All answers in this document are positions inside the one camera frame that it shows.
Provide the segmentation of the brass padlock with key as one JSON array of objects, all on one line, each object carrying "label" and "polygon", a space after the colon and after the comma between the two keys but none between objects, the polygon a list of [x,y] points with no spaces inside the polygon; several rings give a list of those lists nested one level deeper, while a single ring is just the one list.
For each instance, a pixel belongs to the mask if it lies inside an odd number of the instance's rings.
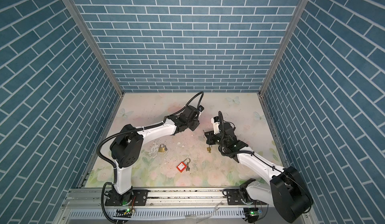
[{"label": "brass padlock with key", "polygon": [[164,144],[160,144],[158,148],[159,153],[165,153],[167,151],[167,147]]}]

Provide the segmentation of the red padlock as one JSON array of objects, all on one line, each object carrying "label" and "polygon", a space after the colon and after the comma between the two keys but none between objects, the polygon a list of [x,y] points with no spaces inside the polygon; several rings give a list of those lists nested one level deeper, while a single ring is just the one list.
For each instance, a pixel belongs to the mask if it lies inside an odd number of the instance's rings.
[{"label": "red padlock", "polygon": [[190,170],[189,168],[190,158],[186,158],[184,161],[182,161],[178,166],[177,169],[179,172],[188,172]]}]

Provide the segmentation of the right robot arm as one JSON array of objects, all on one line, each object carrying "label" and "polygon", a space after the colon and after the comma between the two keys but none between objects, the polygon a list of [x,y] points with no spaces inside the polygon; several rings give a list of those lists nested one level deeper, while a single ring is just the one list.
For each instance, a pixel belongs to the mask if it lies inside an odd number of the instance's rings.
[{"label": "right robot arm", "polygon": [[292,166],[284,168],[257,154],[234,134],[229,122],[212,120],[213,130],[205,132],[208,145],[217,145],[222,156],[229,157],[260,176],[265,183],[251,178],[241,184],[238,197],[246,205],[261,201],[275,207],[287,222],[311,210],[314,200],[299,172]]}]

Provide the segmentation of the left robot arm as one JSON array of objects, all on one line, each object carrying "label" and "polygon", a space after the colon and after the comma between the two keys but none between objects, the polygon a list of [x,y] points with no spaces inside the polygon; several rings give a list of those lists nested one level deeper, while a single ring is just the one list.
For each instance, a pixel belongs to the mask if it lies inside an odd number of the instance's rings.
[{"label": "left robot arm", "polygon": [[204,107],[186,106],[178,116],[168,116],[163,122],[146,127],[126,125],[110,145],[114,163],[113,187],[119,195],[132,190],[131,166],[138,161],[141,148],[144,144],[164,136],[173,136],[186,129],[194,131],[199,122],[199,116]]}]

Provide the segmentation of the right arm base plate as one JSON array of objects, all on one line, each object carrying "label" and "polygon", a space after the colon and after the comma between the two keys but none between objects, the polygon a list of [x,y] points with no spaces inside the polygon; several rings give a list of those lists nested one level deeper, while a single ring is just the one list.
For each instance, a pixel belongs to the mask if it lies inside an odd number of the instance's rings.
[{"label": "right arm base plate", "polygon": [[227,200],[229,206],[240,206],[240,205],[266,205],[266,203],[260,200],[253,200],[246,196],[240,189],[226,188],[222,190],[223,196]]}]

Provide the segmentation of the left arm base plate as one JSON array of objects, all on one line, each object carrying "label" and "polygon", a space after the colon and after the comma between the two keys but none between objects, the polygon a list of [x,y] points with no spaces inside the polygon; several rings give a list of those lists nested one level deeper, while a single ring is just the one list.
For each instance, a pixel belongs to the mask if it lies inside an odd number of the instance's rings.
[{"label": "left arm base plate", "polygon": [[106,198],[106,206],[145,206],[148,196],[148,190],[139,189],[125,192],[124,194],[119,194],[114,188],[105,191],[104,196]]}]

